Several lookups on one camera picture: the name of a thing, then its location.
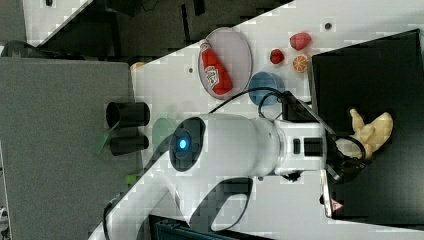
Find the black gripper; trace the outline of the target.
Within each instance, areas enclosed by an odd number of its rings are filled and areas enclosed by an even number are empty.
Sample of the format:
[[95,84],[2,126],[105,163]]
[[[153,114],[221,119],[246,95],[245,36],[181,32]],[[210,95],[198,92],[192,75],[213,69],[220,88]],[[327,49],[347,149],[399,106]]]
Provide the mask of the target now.
[[333,180],[352,180],[366,168],[366,150],[358,140],[336,134],[328,134],[326,140],[326,169]]

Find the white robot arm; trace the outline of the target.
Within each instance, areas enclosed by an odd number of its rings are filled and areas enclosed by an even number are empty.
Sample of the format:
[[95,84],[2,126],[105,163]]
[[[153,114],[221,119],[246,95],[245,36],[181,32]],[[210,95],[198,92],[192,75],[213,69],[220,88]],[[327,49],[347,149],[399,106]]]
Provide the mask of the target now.
[[135,184],[109,203],[88,240],[136,240],[165,195],[193,230],[226,230],[245,213],[254,178],[322,171],[344,155],[334,133],[319,122],[191,117],[157,146]]

